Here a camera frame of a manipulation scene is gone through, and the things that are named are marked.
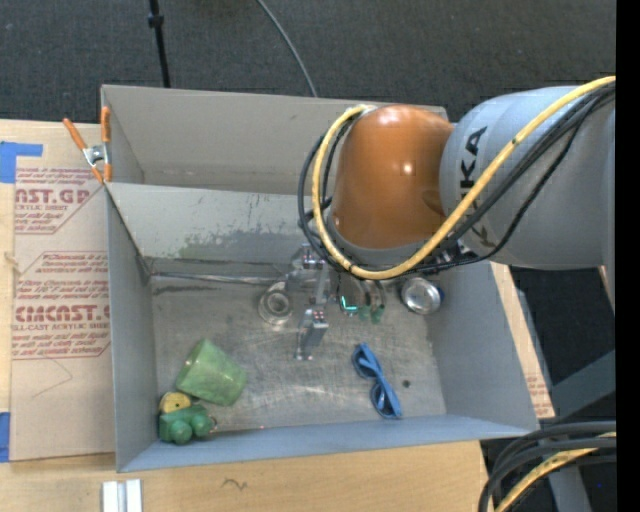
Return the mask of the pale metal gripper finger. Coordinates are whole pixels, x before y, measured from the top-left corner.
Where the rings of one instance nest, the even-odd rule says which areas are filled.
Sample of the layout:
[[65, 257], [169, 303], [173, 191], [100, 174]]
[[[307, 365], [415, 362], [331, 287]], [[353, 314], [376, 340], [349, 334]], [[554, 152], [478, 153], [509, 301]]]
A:
[[319, 283], [323, 260], [309, 243], [302, 243], [291, 258], [285, 289], [289, 292], [312, 290]]
[[329, 323], [322, 307], [307, 308], [298, 324], [294, 357], [297, 360], [311, 360], [313, 351], [320, 345], [328, 328]]

